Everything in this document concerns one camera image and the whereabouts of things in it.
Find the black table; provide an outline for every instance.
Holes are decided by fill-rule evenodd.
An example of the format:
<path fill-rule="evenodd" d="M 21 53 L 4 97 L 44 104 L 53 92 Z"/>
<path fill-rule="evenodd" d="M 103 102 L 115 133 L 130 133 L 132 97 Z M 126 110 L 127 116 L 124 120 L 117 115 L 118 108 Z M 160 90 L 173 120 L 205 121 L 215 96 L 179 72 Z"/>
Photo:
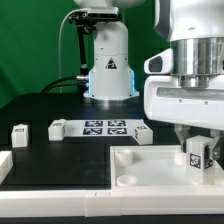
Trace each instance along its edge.
<path fill-rule="evenodd" d="M 1 191 L 110 189 L 110 146 L 137 145 L 132 137 L 66 137 L 49 142 L 53 120 L 144 119 L 154 131 L 154 144 L 174 145 L 173 125 L 152 122 L 138 104 L 105 109 L 83 103 L 78 94 L 26 94 L 0 110 L 0 149 L 13 152 L 14 167 L 0 186 Z M 28 124 L 27 148 L 13 149 L 14 125 Z M 192 129 L 208 135 L 208 130 Z M 223 223 L 224 215 L 62 217 L 0 219 L 0 223 Z"/>

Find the green wall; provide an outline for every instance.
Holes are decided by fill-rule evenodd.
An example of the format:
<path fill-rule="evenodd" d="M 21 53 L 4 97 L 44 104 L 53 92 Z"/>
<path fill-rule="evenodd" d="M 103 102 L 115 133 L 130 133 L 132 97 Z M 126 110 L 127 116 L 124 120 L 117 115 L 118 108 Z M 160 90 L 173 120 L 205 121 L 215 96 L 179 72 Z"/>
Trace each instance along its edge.
<path fill-rule="evenodd" d="M 0 0 L 0 107 L 20 94 L 38 93 L 58 79 L 60 25 L 76 8 L 73 0 Z M 139 91 L 146 78 L 144 61 L 168 47 L 153 30 L 153 11 L 153 0 L 122 11 L 129 29 L 129 64 L 136 72 Z M 85 39 L 91 68 L 92 38 Z M 74 25 L 65 25 L 62 41 L 63 77 L 77 75 L 80 62 Z"/>

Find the warning label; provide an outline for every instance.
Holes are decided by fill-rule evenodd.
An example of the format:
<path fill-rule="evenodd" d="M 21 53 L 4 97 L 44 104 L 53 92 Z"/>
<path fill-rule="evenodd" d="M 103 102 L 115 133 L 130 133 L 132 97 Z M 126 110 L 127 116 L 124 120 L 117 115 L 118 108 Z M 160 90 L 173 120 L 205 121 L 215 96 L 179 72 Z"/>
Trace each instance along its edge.
<path fill-rule="evenodd" d="M 111 58 L 110 61 L 107 63 L 107 66 L 105 69 L 117 69 L 117 66 L 116 66 L 113 58 Z"/>

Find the white cable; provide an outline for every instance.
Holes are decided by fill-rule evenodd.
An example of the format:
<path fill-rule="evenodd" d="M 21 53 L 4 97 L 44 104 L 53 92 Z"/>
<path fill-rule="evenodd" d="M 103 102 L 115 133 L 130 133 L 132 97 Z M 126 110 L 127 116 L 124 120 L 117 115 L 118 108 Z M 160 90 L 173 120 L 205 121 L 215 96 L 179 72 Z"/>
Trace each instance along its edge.
<path fill-rule="evenodd" d="M 61 23 L 61 27 L 60 27 L 60 31 L 59 31 L 59 39 L 58 39 L 58 72 L 59 72 L 59 79 L 62 79 L 62 57 L 61 57 L 61 42 L 62 42 L 62 32 L 63 32 L 63 28 L 65 25 L 66 20 L 68 19 L 68 17 L 75 12 L 85 12 L 87 10 L 87 8 L 83 8 L 83 9 L 75 9 L 72 10 L 71 12 L 69 12 L 65 18 L 63 19 L 62 23 Z"/>

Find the white cube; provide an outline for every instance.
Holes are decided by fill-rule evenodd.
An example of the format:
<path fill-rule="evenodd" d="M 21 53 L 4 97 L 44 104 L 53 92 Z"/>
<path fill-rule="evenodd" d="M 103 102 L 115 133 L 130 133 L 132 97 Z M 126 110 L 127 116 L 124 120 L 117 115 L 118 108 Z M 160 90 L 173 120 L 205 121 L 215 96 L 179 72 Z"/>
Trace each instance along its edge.
<path fill-rule="evenodd" d="M 153 131 L 147 125 L 136 123 L 133 128 L 133 138 L 139 145 L 153 144 Z"/>
<path fill-rule="evenodd" d="M 213 184 L 214 161 L 210 159 L 212 138 L 196 136 L 187 140 L 187 176 L 198 184 Z"/>
<path fill-rule="evenodd" d="M 0 152 L 0 184 L 5 179 L 11 168 L 13 167 L 12 152 Z"/>
<path fill-rule="evenodd" d="M 27 147 L 29 138 L 28 125 L 20 124 L 18 126 L 14 126 L 11 138 L 13 148 Z"/>
<path fill-rule="evenodd" d="M 55 120 L 48 128 L 50 141 L 62 141 L 65 136 L 66 120 Z"/>

